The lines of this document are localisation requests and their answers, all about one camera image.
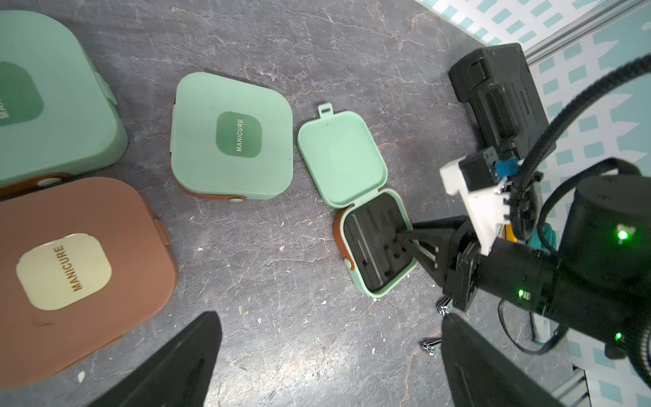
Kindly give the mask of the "green case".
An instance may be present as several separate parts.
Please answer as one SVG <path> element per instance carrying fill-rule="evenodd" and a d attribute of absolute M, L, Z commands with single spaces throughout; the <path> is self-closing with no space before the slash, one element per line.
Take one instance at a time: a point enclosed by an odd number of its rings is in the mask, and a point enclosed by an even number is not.
<path fill-rule="evenodd" d="M 371 132 L 352 111 L 330 103 L 298 132 L 298 149 L 321 198 L 337 209 L 332 235 L 354 286 L 382 298 L 416 266 L 400 232 L 413 228 Z"/>
<path fill-rule="evenodd" d="M 128 137 L 117 101 L 76 36 L 36 12 L 1 13 L 1 185 L 115 163 Z"/>
<path fill-rule="evenodd" d="M 206 72 L 181 79 L 171 169 L 188 193 L 268 200 L 293 179 L 293 111 L 281 93 Z"/>

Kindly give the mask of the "brown case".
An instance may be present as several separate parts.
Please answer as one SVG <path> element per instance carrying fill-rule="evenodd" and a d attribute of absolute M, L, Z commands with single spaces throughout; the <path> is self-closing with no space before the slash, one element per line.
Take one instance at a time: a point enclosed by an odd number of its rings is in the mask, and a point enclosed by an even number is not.
<path fill-rule="evenodd" d="M 1 385 L 32 384 L 157 314 L 176 286 L 164 223 L 91 177 L 1 204 Z"/>

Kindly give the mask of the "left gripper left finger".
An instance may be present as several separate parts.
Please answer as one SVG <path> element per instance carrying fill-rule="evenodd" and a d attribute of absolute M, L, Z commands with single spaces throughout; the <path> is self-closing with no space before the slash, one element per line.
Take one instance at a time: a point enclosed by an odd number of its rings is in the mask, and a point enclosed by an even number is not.
<path fill-rule="evenodd" d="M 202 406 L 222 341 L 218 314 L 206 311 L 92 406 Z"/>

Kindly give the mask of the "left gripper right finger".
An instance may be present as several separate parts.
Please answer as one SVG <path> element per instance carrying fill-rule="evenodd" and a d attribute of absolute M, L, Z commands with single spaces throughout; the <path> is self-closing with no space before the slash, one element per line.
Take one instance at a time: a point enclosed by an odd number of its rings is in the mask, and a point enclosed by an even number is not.
<path fill-rule="evenodd" d="M 442 360 L 456 406 L 560 406 L 456 314 L 442 320 Z"/>

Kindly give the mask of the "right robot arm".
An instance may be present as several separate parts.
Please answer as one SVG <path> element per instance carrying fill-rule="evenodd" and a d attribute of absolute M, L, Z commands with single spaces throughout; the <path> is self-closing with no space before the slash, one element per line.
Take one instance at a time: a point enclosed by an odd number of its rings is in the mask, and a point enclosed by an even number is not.
<path fill-rule="evenodd" d="M 595 81 L 552 121 L 528 154 L 500 214 L 515 240 L 480 232 L 481 215 L 422 222 L 400 231 L 405 246 L 466 310 L 476 290 L 557 323 L 542 353 L 569 330 L 627 358 L 650 379 L 650 180 L 618 158 L 604 159 L 564 181 L 545 202 L 532 192 L 539 164 L 562 132 L 611 91 L 649 74 L 644 55 Z"/>

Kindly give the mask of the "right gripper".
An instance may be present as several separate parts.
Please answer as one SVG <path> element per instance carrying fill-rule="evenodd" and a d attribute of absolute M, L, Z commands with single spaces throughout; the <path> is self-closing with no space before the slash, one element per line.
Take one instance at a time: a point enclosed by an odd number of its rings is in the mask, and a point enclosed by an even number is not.
<path fill-rule="evenodd" d="M 500 239 L 483 256 L 466 215 L 415 223 L 397 238 L 460 310 L 481 289 L 614 351 L 649 342 L 650 247 L 636 239 L 567 248 L 563 260 Z"/>

